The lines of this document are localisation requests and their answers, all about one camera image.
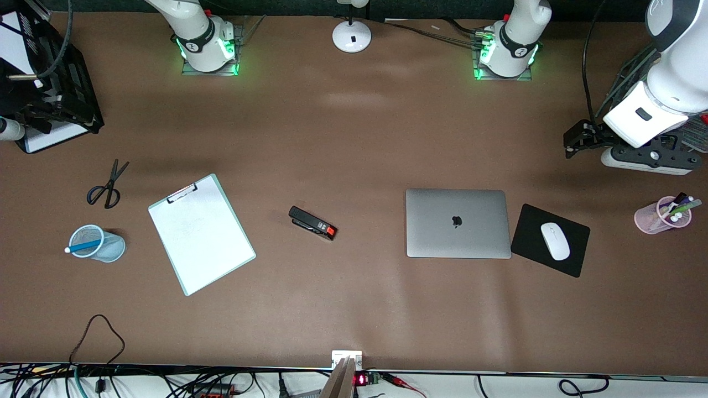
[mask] black scissors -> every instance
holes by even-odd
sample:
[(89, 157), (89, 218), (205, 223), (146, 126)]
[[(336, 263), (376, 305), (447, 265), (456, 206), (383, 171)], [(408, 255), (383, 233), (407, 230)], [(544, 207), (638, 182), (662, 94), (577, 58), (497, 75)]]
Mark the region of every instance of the black scissors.
[[(113, 169), (110, 171), (110, 180), (108, 180), (108, 183), (105, 184), (104, 186), (99, 185), (99, 186), (94, 186), (91, 188), (88, 193), (86, 194), (86, 201), (89, 203), (89, 205), (93, 205), (98, 201), (98, 198), (103, 195), (104, 192), (108, 191), (108, 197), (105, 199), (105, 205), (104, 208), (110, 209), (113, 206), (118, 204), (118, 201), (120, 200), (120, 192), (118, 192), (117, 189), (113, 189), (113, 184), (115, 184), (115, 180), (120, 177), (120, 174), (123, 173), (123, 170), (125, 170), (126, 167), (128, 167), (128, 164), (130, 164), (129, 161), (126, 161), (123, 167), (118, 170), (118, 159), (116, 159), (113, 162)], [(115, 194), (115, 200), (113, 203), (110, 202), (110, 199), (113, 197), (113, 194)]]

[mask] laptop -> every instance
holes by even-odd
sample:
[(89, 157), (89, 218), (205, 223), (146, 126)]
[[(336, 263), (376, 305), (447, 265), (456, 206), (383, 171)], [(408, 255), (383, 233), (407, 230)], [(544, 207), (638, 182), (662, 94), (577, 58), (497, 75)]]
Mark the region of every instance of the laptop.
[(408, 257), (511, 258), (503, 191), (406, 190)]

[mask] mouse pad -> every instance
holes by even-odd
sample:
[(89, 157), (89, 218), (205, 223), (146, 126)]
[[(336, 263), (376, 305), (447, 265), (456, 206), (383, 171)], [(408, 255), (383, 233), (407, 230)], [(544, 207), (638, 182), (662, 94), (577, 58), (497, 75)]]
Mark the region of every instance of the mouse pad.
[[(541, 225), (547, 222), (558, 224), (566, 235), (571, 255), (565, 260), (555, 261), (546, 247), (546, 242), (541, 235)], [(524, 204), (521, 208), (519, 223), (516, 224), (514, 240), (511, 242), (511, 251), (577, 278), (583, 268), (589, 237), (590, 228), (585, 225)]]

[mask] clipboard clip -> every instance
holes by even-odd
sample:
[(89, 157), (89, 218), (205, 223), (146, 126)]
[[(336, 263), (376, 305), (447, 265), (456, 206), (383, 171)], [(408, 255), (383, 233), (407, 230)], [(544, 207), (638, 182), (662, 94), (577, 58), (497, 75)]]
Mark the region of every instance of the clipboard clip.
[(167, 197), (167, 203), (172, 204), (197, 190), (197, 183), (191, 183)]

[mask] desk surface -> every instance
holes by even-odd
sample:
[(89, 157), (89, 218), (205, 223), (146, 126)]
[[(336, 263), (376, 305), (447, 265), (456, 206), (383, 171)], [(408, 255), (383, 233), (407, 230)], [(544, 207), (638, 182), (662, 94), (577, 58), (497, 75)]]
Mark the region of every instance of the desk surface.
[[(561, 136), (586, 112), (587, 25), (551, 24), (521, 83), (475, 81), (468, 51), (378, 23), (369, 49), (344, 54), (338, 22), (269, 17), (241, 76), (182, 77), (160, 15), (76, 15), (105, 127), (34, 155), (0, 146), (0, 360), (66, 360), (103, 313), (124, 363), (326, 366), (332, 349), (358, 349), (377, 368), (708, 375), (708, 216), (656, 236), (632, 221), (664, 195), (708, 198), (708, 168), (609, 169), (600, 150), (565, 160)], [(645, 43), (642, 24), (598, 26), (596, 104)], [(120, 204), (87, 205), (114, 158), (130, 161)], [(147, 208), (209, 173), (258, 257), (185, 297)], [(410, 187), (504, 190), (511, 231), (524, 203), (588, 225), (582, 276), (519, 256), (407, 258)], [(336, 240), (294, 227), (294, 204)], [(62, 253), (88, 223), (125, 237), (118, 262)], [(78, 360), (118, 347), (99, 323)]]

